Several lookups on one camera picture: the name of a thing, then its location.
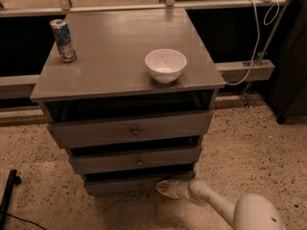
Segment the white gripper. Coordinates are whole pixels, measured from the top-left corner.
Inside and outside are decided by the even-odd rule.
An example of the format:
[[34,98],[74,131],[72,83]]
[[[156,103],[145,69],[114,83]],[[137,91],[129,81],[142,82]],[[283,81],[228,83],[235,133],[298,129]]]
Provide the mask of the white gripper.
[[161,180],[156,183],[155,187],[163,196],[167,196],[173,199],[188,199],[189,198],[189,182],[186,180],[179,179],[169,179],[169,180]]

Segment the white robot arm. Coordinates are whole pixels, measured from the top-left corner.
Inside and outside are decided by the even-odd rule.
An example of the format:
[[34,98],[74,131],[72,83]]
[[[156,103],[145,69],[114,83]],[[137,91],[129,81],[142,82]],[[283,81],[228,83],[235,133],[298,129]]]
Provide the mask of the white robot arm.
[[233,203],[199,178],[164,179],[155,187],[172,199],[185,199],[196,205],[207,203],[233,230],[286,230],[273,204],[258,194],[244,194]]

